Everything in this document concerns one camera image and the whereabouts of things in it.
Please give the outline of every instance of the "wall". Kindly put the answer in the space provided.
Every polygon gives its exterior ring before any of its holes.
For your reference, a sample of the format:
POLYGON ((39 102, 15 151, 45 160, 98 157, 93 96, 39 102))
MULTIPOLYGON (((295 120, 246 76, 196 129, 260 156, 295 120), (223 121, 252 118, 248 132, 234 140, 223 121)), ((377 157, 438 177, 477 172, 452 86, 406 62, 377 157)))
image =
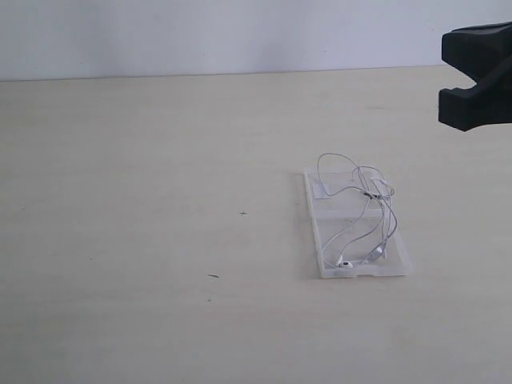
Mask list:
POLYGON ((0 0, 0 80, 439 64, 507 0, 0 0))

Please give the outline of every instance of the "earphones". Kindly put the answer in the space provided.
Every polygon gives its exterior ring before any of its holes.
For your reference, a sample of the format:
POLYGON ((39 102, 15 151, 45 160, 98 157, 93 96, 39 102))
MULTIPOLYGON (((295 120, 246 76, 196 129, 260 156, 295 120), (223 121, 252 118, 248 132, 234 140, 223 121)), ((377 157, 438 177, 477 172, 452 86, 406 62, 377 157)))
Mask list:
POLYGON ((325 258, 323 258, 324 263, 332 268, 353 268, 355 261, 348 262, 343 260, 343 255, 346 249, 349 246, 353 245, 354 243, 375 233, 379 228, 381 231, 380 243, 377 244, 375 248, 373 248, 372 251, 369 252, 360 262, 356 263, 359 265, 363 265, 367 264, 368 262, 375 262, 379 258, 386 258, 387 241, 393 236, 394 232, 396 231, 398 227, 398 220, 393 211, 392 197, 394 195, 394 188, 385 180, 382 172, 378 168, 374 168, 372 166, 360 166, 351 158, 345 156, 344 154, 336 154, 329 152, 321 154, 318 157, 317 177, 318 181, 320 182, 320 185, 323 188, 323 192, 325 193, 326 196, 330 198, 338 194, 341 194, 347 190, 356 190, 366 197, 366 204, 362 209, 360 215, 355 220, 353 220, 352 223, 347 228, 337 232, 322 246, 322 257, 323 252, 332 244, 332 242, 335 239, 346 234, 349 230, 354 228, 355 225, 364 217, 371 202, 376 202, 381 210, 381 216, 377 224, 371 230, 365 232, 364 234, 356 238, 351 239, 347 244, 345 244, 340 252, 338 260, 334 265, 330 264, 327 260, 325 260, 325 258), (322 176, 320 172, 320 162, 326 156, 337 156, 345 160, 348 160, 349 162, 352 163, 352 165, 354 166, 354 168, 352 169, 352 181, 354 182, 354 185, 344 186, 343 188, 337 190, 334 193, 329 193, 327 191, 326 185, 322 181, 322 176), (368 178, 363 172, 363 170, 375 171, 378 174, 378 178, 368 178))

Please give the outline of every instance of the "table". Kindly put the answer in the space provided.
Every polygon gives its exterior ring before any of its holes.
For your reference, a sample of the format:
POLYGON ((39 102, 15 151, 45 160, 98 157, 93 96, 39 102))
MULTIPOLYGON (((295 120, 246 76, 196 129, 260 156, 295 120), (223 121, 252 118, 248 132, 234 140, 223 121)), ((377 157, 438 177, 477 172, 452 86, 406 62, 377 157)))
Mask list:
POLYGON ((512 129, 446 67, 0 83, 5 383, 512 380, 512 129), (322 280, 302 180, 394 182, 404 278, 322 280))

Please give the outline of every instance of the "clear plastic case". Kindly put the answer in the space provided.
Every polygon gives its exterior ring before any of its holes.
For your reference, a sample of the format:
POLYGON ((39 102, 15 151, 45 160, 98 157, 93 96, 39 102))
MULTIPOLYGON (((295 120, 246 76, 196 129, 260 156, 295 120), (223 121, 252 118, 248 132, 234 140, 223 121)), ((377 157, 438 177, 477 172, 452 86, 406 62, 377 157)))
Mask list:
MULTIPOLYGON (((385 257, 361 264, 369 252, 381 241, 382 232, 376 230, 371 235, 350 244, 343 252, 343 261, 347 267, 335 267, 341 250, 352 239, 357 238, 374 228, 382 217, 382 210, 375 201, 370 204, 364 216, 353 228, 337 237, 324 251, 323 246, 336 233, 348 228, 357 219, 367 202, 367 198, 357 190, 346 190, 336 196, 328 194, 340 190, 344 186, 355 186, 352 169, 341 167, 323 167, 321 178, 325 189, 318 180, 317 169, 306 168, 304 179, 310 215, 313 220, 314 240, 318 254, 318 266, 323 278, 352 278, 361 275, 401 276, 411 272, 409 255, 403 244, 399 229, 388 240, 385 257)), ((378 177, 373 170, 365 170, 368 178, 378 177)))

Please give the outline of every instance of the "plastic container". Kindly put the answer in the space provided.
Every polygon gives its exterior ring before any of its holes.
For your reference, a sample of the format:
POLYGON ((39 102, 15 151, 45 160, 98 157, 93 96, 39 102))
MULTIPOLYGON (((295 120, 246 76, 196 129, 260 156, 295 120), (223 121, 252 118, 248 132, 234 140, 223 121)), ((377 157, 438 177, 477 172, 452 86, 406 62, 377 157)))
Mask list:
MULTIPOLYGON (((329 194, 344 186, 356 186, 352 178, 352 169, 341 167, 321 168, 321 177, 329 194)), ((377 178, 378 173, 365 170, 368 178, 377 178)), ((367 198, 357 190, 346 190, 329 197, 325 195, 322 184, 318 180, 317 169, 306 168, 304 172, 306 194, 310 215, 313 220, 314 241, 318 255, 318 266, 323 278, 352 278, 361 275, 401 276, 411 272, 412 267, 400 231, 397 229, 386 244, 385 257, 361 264, 380 242, 382 232, 376 230, 362 240, 352 243, 343 252, 345 266, 335 267, 343 247, 352 239, 369 232, 382 217, 382 210, 376 201, 370 204, 364 216, 353 228, 337 237, 322 250, 327 241, 336 233, 350 227, 358 218, 367 202, 367 198)))

